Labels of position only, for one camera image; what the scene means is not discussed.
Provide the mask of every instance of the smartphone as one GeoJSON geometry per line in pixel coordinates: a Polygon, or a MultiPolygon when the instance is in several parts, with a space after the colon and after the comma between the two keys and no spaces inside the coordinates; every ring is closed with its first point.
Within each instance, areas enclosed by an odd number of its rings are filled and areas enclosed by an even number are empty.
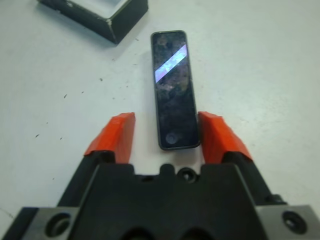
{"type": "Polygon", "coordinates": [[[158,142],[163,150],[200,144],[187,35],[161,31],[151,35],[158,142]]]}

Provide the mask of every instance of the orange rubber pad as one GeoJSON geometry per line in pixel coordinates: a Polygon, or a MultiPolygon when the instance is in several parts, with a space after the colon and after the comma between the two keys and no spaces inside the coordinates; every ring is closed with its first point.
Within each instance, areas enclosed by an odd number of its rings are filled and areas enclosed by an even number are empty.
{"type": "Polygon", "coordinates": [[[226,152],[241,152],[252,159],[241,139],[225,123],[222,116],[200,111],[201,146],[206,164],[220,164],[226,152]]]}
{"type": "Polygon", "coordinates": [[[121,113],[112,117],[84,155],[89,155],[93,151],[112,151],[117,164],[127,164],[131,155],[135,122],[134,112],[121,113]]]}

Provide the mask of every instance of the white table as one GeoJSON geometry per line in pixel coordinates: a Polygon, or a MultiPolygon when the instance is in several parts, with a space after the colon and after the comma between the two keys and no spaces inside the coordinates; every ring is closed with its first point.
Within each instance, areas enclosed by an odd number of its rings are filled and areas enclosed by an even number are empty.
{"type": "Polygon", "coordinates": [[[188,34],[197,109],[224,116],[273,193],[320,216],[319,9],[318,0],[149,0],[115,47],[35,0],[1,0],[0,236],[21,207],[56,206],[119,113],[135,112],[137,173],[163,163],[199,171],[200,149],[162,152],[157,142],[150,35],[177,29],[188,34]]]}

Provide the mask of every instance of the black box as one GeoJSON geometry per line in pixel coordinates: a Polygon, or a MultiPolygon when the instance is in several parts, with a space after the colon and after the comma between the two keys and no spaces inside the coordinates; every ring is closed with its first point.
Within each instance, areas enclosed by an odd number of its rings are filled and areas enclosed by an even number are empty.
{"type": "Polygon", "coordinates": [[[118,44],[148,11],[148,0],[38,0],[118,44]]]}

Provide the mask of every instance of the black smartphone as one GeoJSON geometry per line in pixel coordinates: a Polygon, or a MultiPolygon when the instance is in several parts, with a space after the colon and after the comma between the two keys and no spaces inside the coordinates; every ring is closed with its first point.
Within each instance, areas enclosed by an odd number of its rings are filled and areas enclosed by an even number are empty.
{"type": "Polygon", "coordinates": [[[159,146],[195,148],[200,141],[187,35],[155,32],[151,45],[159,146]]]}

